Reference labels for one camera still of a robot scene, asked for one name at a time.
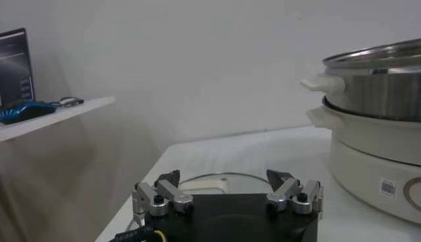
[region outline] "qr code sticker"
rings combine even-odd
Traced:
[[[396,182],[386,179],[380,180],[380,194],[394,198],[396,194]]]

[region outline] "computer screen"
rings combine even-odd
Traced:
[[[34,99],[25,29],[0,34],[0,106]]]

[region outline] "white shelf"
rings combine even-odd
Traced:
[[[15,124],[0,125],[0,141],[5,141],[24,135],[25,133],[29,133],[34,130],[44,128],[48,125],[55,124],[77,115],[81,115],[85,112],[98,109],[115,101],[116,99],[113,96],[92,99],[85,101],[85,103],[75,107],[57,109],[56,112],[47,114],[45,116],[40,116]]]

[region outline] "stainless steel pot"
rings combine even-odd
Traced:
[[[421,39],[344,53],[323,63],[324,74],[301,84],[326,93],[334,109],[421,122]]]

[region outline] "white pot handle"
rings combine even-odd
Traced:
[[[301,85],[311,91],[322,91],[326,94],[343,93],[345,82],[339,76],[319,74],[300,81]]]
[[[335,132],[339,132],[345,128],[345,123],[339,116],[324,110],[323,107],[308,110],[305,114],[314,127],[327,128]]]

